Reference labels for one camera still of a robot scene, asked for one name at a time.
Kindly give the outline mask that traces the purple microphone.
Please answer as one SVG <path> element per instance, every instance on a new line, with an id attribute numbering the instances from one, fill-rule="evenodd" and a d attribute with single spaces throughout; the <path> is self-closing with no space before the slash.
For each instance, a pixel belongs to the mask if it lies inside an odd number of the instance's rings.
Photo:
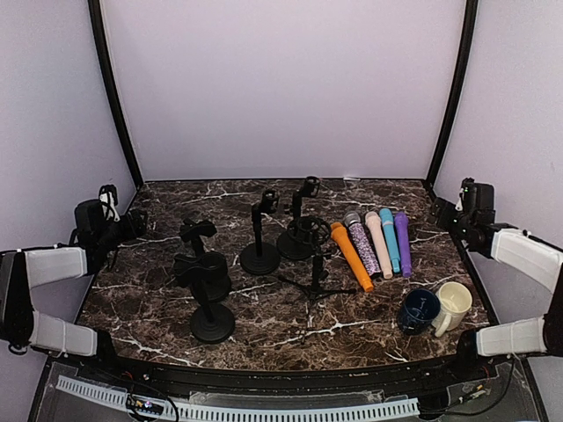
<path id="1" fill-rule="evenodd" d="M 404 212 L 397 212 L 394 218 L 398 239 L 401 273 L 405 278 L 412 276 L 412 259 L 408 235 L 408 218 Z"/>

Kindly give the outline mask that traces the blue microphone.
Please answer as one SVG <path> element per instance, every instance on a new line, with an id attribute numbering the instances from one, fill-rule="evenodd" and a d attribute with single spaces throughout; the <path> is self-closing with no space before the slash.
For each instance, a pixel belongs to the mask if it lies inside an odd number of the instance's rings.
<path id="1" fill-rule="evenodd" d="M 384 239 L 390 257 L 392 271 L 394 273 L 400 273 L 400 253 L 398 250 L 393 214 L 389 208 L 384 207 L 379 211 L 379 216 L 384 231 Z"/>

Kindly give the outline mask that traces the beige microphone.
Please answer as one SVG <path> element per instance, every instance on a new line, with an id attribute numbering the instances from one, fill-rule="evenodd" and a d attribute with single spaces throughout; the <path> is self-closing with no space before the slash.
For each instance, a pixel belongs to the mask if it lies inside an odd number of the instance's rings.
<path id="1" fill-rule="evenodd" d="M 370 211 L 365 215 L 365 224 L 371 234 L 382 274 L 386 280 L 391 279 L 393 271 L 389 252 L 384 240 L 381 218 L 376 212 Z"/>

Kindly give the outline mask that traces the glitter silver-head microphone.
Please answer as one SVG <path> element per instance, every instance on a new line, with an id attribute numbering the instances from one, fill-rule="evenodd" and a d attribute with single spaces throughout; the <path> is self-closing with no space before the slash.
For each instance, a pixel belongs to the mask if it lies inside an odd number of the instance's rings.
<path id="1" fill-rule="evenodd" d="M 355 249 L 368 273 L 373 280 L 381 274 L 381 268 L 362 224 L 361 217 L 355 211 L 349 211 L 344 216 L 347 228 Z"/>

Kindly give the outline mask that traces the orange microphone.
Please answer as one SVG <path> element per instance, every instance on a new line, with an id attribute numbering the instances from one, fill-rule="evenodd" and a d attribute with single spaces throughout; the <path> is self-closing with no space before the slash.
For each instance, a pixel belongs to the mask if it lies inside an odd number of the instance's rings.
<path id="1" fill-rule="evenodd" d="M 363 291 L 372 292 L 374 290 L 373 282 L 348 237 L 347 229 L 340 222 L 331 224 L 331 239 L 339 246 Z"/>

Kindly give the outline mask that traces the black stand of blue microphone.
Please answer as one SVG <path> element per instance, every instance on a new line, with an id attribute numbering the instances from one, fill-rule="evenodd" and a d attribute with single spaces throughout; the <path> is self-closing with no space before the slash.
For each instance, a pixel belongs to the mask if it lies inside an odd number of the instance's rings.
<path id="1" fill-rule="evenodd" d="M 190 317 L 190 330 L 194 337 L 205 344 L 219 344 L 235 330 L 235 317 L 220 302 L 210 302 L 207 295 L 196 283 L 199 307 Z"/>

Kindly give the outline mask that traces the black stand of orange microphone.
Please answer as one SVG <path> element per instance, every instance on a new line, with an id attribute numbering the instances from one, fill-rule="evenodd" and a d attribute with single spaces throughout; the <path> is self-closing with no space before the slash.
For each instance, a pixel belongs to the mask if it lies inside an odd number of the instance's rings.
<path id="1" fill-rule="evenodd" d="M 268 275 L 280 265 L 281 255 L 276 247 L 262 239 L 262 215 L 273 215 L 277 211 L 279 195 L 274 189 L 263 192 L 260 202 L 252 205 L 251 219 L 254 242 L 239 254 L 242 269 L 251 275 Z"/>

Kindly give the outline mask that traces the black tripod shock-mount stand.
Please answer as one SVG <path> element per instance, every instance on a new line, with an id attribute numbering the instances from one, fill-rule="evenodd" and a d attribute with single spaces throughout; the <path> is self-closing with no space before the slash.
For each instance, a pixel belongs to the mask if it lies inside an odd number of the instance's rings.
<path id="1" fill-rule="evenodd" d="M 278 276 L 280 282 L 290 284 L 302 291 L 307 299 L 307 319 L 310 319 L 314 305 L 320 300 L 332 295 L 355 295 L 357 293 L 355 288 L 328 289 L 321 286 L 321 281 L 329 275 L 329 272 L 325 269 L 325 260 L 332 256 L 330 252 L 322 250 L 322 245 L 327 242 L 331 234 L 330 225 L 326 221 L 313 215 L 295 217 L 288 225 L 286 233 L 290 240 L 300 246 L 309 246 L 312 249 L 311 282 L 309 285 L 290 280 L 283 275 Z"/>

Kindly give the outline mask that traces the black stand of purple microphone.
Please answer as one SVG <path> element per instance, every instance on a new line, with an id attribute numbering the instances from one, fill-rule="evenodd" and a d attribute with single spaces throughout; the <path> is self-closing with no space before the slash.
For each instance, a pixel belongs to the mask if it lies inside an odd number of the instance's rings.
<path id="1" fill-rule="evenodd" d="M 319 178 L 308 176 L 303 185 L 292 194 L 290 205 L 284 206 L 284 213 L 293 219 L 276 241 L 280 254 L 292 261 L 302 261 L 313 254 L 312 238 L 314 221 L 311 216 L 302 215 L 303 198 L 316 198 L 320 186 Z"/>

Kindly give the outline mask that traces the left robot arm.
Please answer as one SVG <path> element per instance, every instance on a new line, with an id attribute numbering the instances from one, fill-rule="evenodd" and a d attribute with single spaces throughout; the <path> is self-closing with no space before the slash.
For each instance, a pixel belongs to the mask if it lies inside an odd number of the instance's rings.
<path id="1" fill-rule="evenodd" d="M 105 383 L 116 383 L 124 375 L 124 365 L 115 357 L 111 335 L 38 311 L 31 291 L 98 273 L 120 244 L 146 233 L 148 213 L 132 209 L 119 215 L 111 200 L 87 200 L 76 206 L 75 222 L 70 245 L 1 254 L 1 339 L 16 355 L 32 347 L 90 358 L 94 374 Z"/>

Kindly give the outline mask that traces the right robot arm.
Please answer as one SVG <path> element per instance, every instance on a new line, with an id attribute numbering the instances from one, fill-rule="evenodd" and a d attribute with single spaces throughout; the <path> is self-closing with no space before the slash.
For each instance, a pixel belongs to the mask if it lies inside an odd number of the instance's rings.
<path id="1" fill-rule="evenodd" d="M 429 220 L 466 243 L 466 249 L 515 268 L 552 294 L 548 310 L 534 318 L 464 331 L 449 363 L 459 382 L 472 378 L 483 357 L 509 354 L 562 355 L 562 249 L 526 229 L 495 220 L 494 187 L 465 178 L 457 203 L 436 198 Z"/>

